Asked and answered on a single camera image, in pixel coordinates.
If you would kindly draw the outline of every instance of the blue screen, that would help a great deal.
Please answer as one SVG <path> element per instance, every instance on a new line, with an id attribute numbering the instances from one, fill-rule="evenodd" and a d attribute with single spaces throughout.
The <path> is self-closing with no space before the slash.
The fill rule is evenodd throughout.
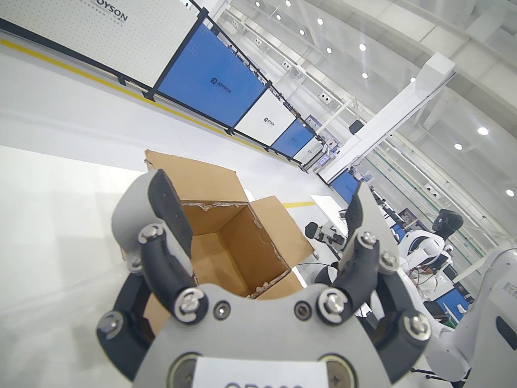
<path id="1" fill-rule="evenodd" d="M 201 25 L 158 92 L 233 127 L 265 88 L 214 33 Z"/>
<path id="2" fill-rule="evenodd" d="M 313 137 L 314 135 L 303 127 L 299 120 L 294 120 L 271 148 L 288 157 L 294 157 Z"/>
<path id="3" fill-rule="evenodd" d="M 454 316 L 461 320 L 463 317 L 463 314 L 458 310 L 458 304 L 460 304 L 464 309 L 467 309 L 469 307 L 469 303 L 465 300 L 465 298 L 461 295 L 456 288 L 450 290 L 446 294 L 440 296 L 438 299 L 436 299 L 434 302 L 438 303 L 438 305 L 441 306 L 441 308 L 446 311 L 445 305 L 447 305 L 447 308 L 451 310 L 451 312 L 454 314 Z"/>
<path id="4" fill-rule="evenodd" d="M 330 183 L 330 186 L 336 190 L 343 200 L 350 204 L 358 184 L 359 181 L 354 176 L 348 172 L 343 172 Z"/>

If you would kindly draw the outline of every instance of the cardboard flap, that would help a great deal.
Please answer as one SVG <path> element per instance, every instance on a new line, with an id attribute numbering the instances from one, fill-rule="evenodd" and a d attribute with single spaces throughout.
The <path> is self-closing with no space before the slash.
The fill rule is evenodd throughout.
<path id="1" fill-rule="evenodd" d="M 233 170 L 150 150 L 145 157 L 153 169 L 166 172 L 181 201 L 248 201 Z"/>
<path id="2" fill-rule="evenodd" d="M 250 205 L 290 268 L 314 252 L 287 209 L 275 196 L 253 201 Z"/>

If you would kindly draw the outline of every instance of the open cardboard box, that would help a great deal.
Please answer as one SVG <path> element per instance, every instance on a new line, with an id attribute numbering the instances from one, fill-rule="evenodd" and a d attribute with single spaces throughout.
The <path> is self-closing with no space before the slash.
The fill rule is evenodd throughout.
<path id="1" fill-rule="evenodd" d="M 251 299 L 302 290 L 290 270 L 313 248 L 276 197 L 249 203 L 232 170 L 150 150 L 145 155 L 149 170 L 163 169 L 170 178 L 192 226 L 199 284 Z M 144 316 L 157 333 L 170 314 L 152 295 Z"/>

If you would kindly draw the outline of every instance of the desk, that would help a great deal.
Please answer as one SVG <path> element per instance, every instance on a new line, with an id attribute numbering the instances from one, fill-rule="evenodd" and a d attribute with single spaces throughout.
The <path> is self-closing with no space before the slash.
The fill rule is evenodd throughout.
<path id="1" fill-rule="evenodd" d="M 331 196 L 311 196 L 311 198 L 314 203 L 316 203 L 318 209 L 320 209 L 327 219 L 334 225 L 338 234 L 347 238 L 349 235 L 349 228 L 347 222 L 341 220 L 339 217 L 339 212 L 343 209 L 338 203 L 336 203 L 336 200 Z"/>

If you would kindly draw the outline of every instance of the black robot head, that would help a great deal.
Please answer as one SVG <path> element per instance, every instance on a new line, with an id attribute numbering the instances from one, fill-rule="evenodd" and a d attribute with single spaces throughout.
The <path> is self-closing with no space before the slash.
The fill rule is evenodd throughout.
<path id="1" fill-rule="evenodd" d="M 463 226 L 463 218 L 459 213 L 452 210 L 441 209 L 438 217 L 434 220 L 433 229 L 436 235 L 444 240 L 449 238 Z"/>

